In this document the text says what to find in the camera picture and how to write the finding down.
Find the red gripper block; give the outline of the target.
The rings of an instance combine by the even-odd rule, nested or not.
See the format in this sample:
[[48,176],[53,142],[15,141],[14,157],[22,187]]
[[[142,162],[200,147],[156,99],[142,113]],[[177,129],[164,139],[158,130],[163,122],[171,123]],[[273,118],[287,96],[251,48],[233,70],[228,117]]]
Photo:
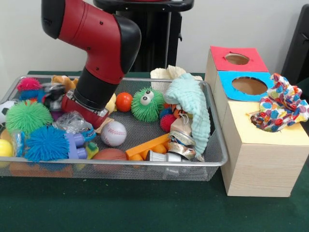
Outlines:
[[106,108],[97,111],[82,106],[75,100],[73,93],[66,93],[63,96],[61,109],[65,113],[78,112],[94,129],[98,129],[109,115],[109,111]]

